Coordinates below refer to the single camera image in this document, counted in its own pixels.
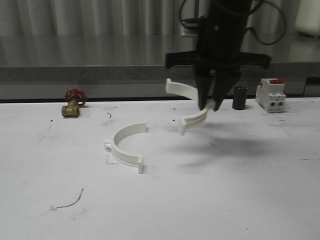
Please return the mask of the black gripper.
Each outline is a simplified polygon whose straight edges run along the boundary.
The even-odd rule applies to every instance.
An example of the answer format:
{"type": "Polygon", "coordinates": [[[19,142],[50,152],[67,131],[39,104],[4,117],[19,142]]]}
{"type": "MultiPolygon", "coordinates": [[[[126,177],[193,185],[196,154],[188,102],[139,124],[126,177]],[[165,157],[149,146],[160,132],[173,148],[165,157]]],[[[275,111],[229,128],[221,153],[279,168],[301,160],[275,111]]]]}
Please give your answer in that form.
{"type": "Polygon", "coordinates": [[[211,0],[204,17],[197,21],[197,42],[193,51],[168,53],[164,66],[194,66],[198,108],[212,101],[218,111],[232,87],[240,80],[243,66],[267,69],[271,58],[265,54],[241,52],[248,17],[253,14],[250,0],[211,0]]]}

